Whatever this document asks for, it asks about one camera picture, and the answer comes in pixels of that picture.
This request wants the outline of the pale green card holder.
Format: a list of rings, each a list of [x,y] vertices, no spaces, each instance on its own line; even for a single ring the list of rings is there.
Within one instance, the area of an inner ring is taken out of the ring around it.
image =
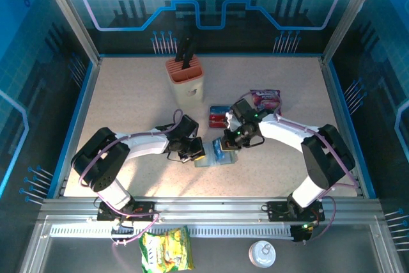
[[[204,158],[195,160],[194,165],[196,168],[207,168],[234,164],[237,160],[238,155],[235,151],[215,151],[213,148],[207,148]]]

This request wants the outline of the clear plastic box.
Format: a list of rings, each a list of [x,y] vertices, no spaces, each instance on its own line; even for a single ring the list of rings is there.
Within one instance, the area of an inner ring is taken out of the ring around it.
[[[229,105],[212,105],[208,118],[208,126],[213,129],[226,129],[226,113],[230,110]]]

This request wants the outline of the purple berries candy bag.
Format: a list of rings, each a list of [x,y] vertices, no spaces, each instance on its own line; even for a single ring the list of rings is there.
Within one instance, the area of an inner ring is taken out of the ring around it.
[[[282,100],[279,90],[250,90],[250,93],[257,112],[267,111],[282,115]]]

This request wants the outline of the cream knife block terracotta top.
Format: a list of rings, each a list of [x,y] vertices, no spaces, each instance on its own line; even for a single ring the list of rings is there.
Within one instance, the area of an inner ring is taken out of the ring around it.
[[[188,68],[182,68],[183,61],[166,61],[166,70],[176,103],[181,109],[195,107],[203,101],[204,72],[199,59],[193,55]]]

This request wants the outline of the yellow green candy bag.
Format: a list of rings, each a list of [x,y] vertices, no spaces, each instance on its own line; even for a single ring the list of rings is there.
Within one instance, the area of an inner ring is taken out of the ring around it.
[[[195,269],[190,232],[186,226],[161,234],[144,233],[139,239],[143,273],[170,273]]]

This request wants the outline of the white tin can pull tab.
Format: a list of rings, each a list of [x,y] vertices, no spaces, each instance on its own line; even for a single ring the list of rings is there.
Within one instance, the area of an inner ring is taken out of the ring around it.
[[[249,248],[249,259],[256,267],[269,268],[276,260],[275,248],[265,240],[257,241]]]

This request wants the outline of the black controller box green light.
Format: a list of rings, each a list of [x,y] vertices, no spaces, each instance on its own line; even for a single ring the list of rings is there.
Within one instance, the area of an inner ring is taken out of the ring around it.
[[[307,222],[303,225],[291,225],[290,233],[293,242],[306,242],[311,239],[316,222]]]

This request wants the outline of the aluminium mounting rail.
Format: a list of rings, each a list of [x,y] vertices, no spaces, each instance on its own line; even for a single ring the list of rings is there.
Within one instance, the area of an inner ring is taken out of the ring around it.
[[[152,201],[160,212],[159,224],[183,225],[248,225],[268,224],[268,215],[261,206],[284,198],[157,198],[140,197],[138,201]],[[322,200],[325,222],[335,213],[334,224],[373,224],[385,220],[377,199],[335,197]],[[93,198],[46,199],[39,211],[38,221],[75,223],[96,221],[97,209]]]

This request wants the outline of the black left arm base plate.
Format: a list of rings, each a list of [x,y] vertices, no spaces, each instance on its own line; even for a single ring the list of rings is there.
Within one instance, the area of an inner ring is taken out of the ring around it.
[[[97,221],[152,222],[154,213],[155,203],[152,201],[135,201],[131,199],[119,210],[113,210],[106,203],[101,202],[96,219]]]

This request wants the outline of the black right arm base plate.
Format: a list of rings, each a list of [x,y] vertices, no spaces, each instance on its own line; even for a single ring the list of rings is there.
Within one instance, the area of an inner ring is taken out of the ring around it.
[[[325,220],[321,202],[315,201],[307,208],[300,209],[287,201],[269,201],[262,206],[270,222],[319,222]]]

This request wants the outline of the black handled knife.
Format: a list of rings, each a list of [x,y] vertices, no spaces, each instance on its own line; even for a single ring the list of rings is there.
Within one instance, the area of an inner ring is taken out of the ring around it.
[[[180,62],[183,60],[184,56],[186,55],[190,45],[191,45],[192,38],[190,35],[183,36],[182,39],[179,41],[177,45],[177,51],[175,56],[175,61]]]
[[[190,36],[187,36],[183,41],[183,47],[181,48],[181,58],[183,60],[183,64],[181,67],[182,70],[190,67],[190,60],[193,58],[193,55],[196,51],[196,45],[196,41]]]

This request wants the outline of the aluminium frame post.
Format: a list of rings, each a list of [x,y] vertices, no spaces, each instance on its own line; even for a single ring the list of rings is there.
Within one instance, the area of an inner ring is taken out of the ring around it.
[[[340,46],[342,40],[344,39],[346,33],[351,27],[353,21],[358,15],[359,11],[362,9],[363,4],[366,0],[350,0],[348,3],[337,27],[335,28],[327,46],[323,52],[323,57],[321,62],[323,65],[328,65],[336,50]]]
[[[71,0],[55,1],[92,64],[98,65],[100,62],[99,52]]]

